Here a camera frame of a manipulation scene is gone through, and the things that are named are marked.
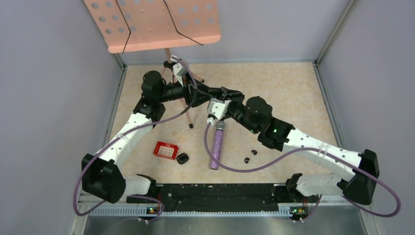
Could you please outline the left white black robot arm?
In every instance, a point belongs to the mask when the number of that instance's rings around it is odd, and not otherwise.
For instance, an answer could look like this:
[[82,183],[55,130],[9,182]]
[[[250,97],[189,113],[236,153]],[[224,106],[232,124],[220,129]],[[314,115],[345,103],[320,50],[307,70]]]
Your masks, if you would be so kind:
[[187,111],[224,93],[223,88],[212,88],[199,81],[196,85],[192,86],[188,72],[182,84],[166,83],[158,71],[147,72],[143,76],[141,98],[126,124],[96,154],[87,154],[82,159],[82,190],[113,204],[130,195],[138,195],[144,202],[154,201],[157,196],[154,179],[142,174],[127,179],[120,168],[139,141],[163,123],[165,102],[183,98]]

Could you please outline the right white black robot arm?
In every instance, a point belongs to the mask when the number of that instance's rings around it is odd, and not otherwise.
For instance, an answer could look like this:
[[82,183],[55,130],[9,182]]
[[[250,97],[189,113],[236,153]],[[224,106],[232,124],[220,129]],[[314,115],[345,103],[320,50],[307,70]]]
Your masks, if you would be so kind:
[[338,178],[326,186],[317,186],[316,176],[298,174],[296,183],[287,188],[294,202],[314,194],[343,195],[361,204],[372,203],[379,177],[377,154],[369,149],[362,152],[342,149],[309,136],[294,125],[272,115],[272,106],[254,96],[243,103],[240,91],[221,87],[220,100],[228,103],[226,118],[232,118],[257,135],[257,140],[269,149],[283,153],[294,152],[334,173]]

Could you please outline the open black earbud case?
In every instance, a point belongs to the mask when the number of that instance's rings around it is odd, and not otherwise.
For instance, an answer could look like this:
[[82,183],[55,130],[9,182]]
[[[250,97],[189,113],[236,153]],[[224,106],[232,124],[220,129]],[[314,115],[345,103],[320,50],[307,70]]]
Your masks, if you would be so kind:
[[189,160],[189,156],[186,153],[181,153],[176,157],[176,161],[180,164],[183,165],[184,163],[186,163]]

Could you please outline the purple glitter microphone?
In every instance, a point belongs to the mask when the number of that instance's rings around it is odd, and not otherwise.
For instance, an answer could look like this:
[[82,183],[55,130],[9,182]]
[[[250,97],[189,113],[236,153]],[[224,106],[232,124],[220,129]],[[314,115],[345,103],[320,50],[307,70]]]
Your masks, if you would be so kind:
[[219,120],[215,124],[215,133],[214,133],[214,141],[213,141],[213,147],[212,147],[212,157],[216,161],[220,161],[221,157],[221,150],[223,145],[223,139],[224,139],[224,132],[225,132],[226,124],[224,121]]

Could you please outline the red plastic box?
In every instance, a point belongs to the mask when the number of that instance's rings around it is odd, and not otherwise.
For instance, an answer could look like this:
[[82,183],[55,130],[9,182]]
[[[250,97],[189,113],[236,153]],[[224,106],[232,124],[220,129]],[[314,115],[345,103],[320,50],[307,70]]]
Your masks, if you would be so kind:
[[175,160],[178,154],[179,147],[175,144],[158,141],[153,155],[161,158]]

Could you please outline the pink music stand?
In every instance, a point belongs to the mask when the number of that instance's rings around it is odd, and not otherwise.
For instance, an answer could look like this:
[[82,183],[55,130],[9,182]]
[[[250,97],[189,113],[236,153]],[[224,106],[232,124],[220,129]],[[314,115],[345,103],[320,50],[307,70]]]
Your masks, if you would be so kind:
[[[221,37],[215,0],[87,0],[85,5],[113,54],[203,46]],[[165,68],[174,76],[170,57]],[[199,80],[190,68],[188,73],[196,87]]]

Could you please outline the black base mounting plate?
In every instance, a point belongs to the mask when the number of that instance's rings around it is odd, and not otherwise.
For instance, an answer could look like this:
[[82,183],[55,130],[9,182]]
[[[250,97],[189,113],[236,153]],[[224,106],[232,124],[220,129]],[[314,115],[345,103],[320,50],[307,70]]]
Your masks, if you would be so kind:
[[147,194],[166,212],[276,212],[280,203],[317,202],[282,184],[163,184]]

